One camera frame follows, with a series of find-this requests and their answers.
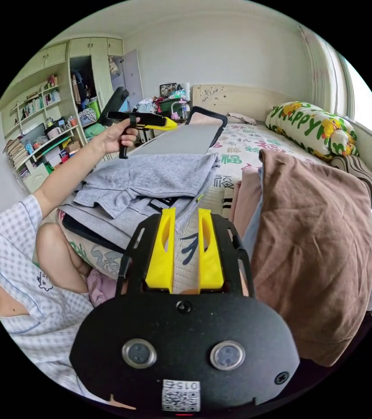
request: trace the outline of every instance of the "hand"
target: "hand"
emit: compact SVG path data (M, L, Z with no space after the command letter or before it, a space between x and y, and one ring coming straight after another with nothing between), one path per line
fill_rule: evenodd
M134 141L137 138L138 130L134 128L128 128L126 133L122 135L124 130L130 125L129 118L113 124L106 131L103 132L102 145L106 154L116 153L119 151L121 145L132 147Z

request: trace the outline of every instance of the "bed sheet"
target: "bed sheet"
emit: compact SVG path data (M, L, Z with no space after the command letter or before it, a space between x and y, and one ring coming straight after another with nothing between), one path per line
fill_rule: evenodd
M288 153L310 163L325 164L292 141L268 130L263 125L228 124L218 141L208 151L208 153L219 154L221 167L213 184L200 199L199 206L211 210L212 213L222 214L225 189L233 188L241 180L243 170L261 166L259 151L262 148ZM57 223L76 253L103 274L116 279L119 272L119 255L66 230L61 223L63 216L62 211L57 212ZM176 236L174 293L197 288L197 250L198 209Z

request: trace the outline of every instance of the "knee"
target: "knee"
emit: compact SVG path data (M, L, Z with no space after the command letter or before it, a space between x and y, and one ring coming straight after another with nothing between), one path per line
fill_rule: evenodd
M39 262L48 254L51 250L58 249L62 244L65 245L65 236L58 224L45 223L39 227L36 235L36 253Z

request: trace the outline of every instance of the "white checkered shirt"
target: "white checkered shirt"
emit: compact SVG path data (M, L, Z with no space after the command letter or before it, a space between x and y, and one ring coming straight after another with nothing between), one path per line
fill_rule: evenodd
M29 312L0 320L24 354L50 379L107 403L88 392L69 362L79 325L93 308L88 294L52 285L32 262L41 221L41 208L33 195L0 214L0 286Z

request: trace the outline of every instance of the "brown cloth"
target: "brown cloth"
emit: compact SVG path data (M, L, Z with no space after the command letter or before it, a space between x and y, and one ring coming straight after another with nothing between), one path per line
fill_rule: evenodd
M354 176L260 151L263 206L251 260L256 296L292 331L299 356L331 366L372 291L372 218Z

